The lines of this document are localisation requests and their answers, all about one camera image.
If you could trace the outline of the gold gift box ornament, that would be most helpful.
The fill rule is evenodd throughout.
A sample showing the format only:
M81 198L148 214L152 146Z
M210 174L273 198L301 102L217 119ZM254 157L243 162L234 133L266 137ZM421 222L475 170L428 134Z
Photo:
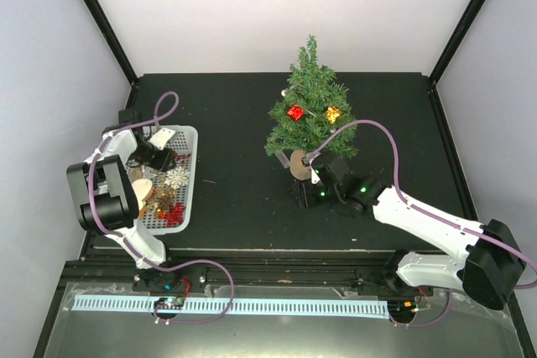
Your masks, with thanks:
M326 120L331 124L335 124L341 117L341 110L335 106L329 106L325 111Z

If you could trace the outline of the small green christmas tree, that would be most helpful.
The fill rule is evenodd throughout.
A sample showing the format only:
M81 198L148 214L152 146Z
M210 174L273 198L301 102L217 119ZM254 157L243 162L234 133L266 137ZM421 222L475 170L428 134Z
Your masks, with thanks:
M311 153L337 129L355 120L348 100L349 89L338 81L332 68L319 62L315 36L309 36L299 48L289 71L284 94L268 112L275 126L264 146L267 155L298 149ZM304 116L297 122L287 115L294 104L304 110ZM333 125L325 117L329 106L341 110L341 117Z

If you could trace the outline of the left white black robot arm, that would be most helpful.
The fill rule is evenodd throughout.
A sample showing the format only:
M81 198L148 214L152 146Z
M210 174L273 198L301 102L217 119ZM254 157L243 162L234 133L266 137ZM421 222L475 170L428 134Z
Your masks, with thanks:
M140 202L126 170L135 162L165 173L176 165L170 148L159 148L143 135L141 114L134 109L118 113L118 124L106 127L96 150L66 170L76 218L81 227L115 241L135 261L137 268L151 270L150 279L162 290L174 288L179 268L168 262L165 244L139 220Z

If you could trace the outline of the silver star ornament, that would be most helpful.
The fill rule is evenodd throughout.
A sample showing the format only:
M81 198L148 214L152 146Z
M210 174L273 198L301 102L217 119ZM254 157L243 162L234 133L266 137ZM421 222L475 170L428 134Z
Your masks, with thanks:
M141 168L141 174L143 179L157 179L159 177L159 172L151 169L150 167Z

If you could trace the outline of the red gift box ornament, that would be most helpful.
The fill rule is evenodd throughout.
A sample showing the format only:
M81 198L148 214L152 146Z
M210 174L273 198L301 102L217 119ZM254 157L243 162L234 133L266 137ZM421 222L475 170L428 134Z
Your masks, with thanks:
M291 106L289 108L289 110L287 111L287 115L292 119L294 120L295 122L299 121L303 116L304 116L304 110L294 104L293 106Z

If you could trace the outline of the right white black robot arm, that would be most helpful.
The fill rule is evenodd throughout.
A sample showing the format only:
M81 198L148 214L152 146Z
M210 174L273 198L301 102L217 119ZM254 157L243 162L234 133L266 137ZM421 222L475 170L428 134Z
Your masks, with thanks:
M294 151L289 171L299 206L328 203L351 216L363 215L398 228L438 249L436 254L401 252L381 273L390 293L402 293L407 287L448 288L488 309L501 310L526 268L513 233L501 221L482 224L436 209L373 176L357 175L332 153L309 160L305 151Z

